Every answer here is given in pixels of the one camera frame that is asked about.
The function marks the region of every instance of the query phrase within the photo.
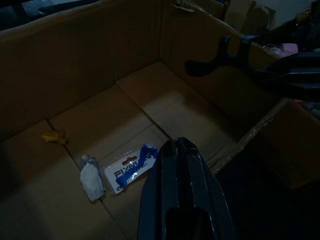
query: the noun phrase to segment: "printed label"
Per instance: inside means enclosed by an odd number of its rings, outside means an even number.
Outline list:
[[[104,169],[104,175],[115,194],[118,194],[123,190],[123,188],[116,182],[116,179],[125,174],[129,169],[138,166],[139,155],[140,149],[138,151],[125,155],[124,157]],[[126,165],[123,165],[123,162],[125,162],[128,158],[134,157],[136,157],[135,160],[128,162]],[[130,178],[128,178],[128,180],[126,181],[127,184],[132,183],[137,177],[152,168],[155,161],[156,159],[152,156],[152,154],[147,154],[143,166],[138,168],[137,171]]]

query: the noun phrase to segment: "blue tape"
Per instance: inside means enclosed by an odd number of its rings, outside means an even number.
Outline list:
[[[137,172],[143,165],[145,164],[145,161],[147,159],[147,156],[152,155],[153,158],[157,158],[158,155],[158,149],[153,147],[148,147],[146,145],[143,145],[143,147],[140,150],[140,156],[138,160],[138,165],[133,166],[130,168],[125,174],[118,177],[115,181],[117,184],[120,185],[123,189],[125,189],[128,185],[127,180],[133,176],[135,172]]]

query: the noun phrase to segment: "dark floor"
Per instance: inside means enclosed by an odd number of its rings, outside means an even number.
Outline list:
[[[320,239],[320,181],[290,190],[246,149],[216,178],[239,240]]]

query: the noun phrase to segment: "blister package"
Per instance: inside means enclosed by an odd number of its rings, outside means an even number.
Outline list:
[[[152,168],[158,150],[152,145],[131,150],[118,158],[113,164],[104,167],[104,176],[114,194],[119,194],[145,171]]]

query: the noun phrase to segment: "yellow scrap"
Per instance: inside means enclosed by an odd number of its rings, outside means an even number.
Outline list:
[[[67,138],[65,132],[48,131],[41,137],[46,143],[66,144]]]

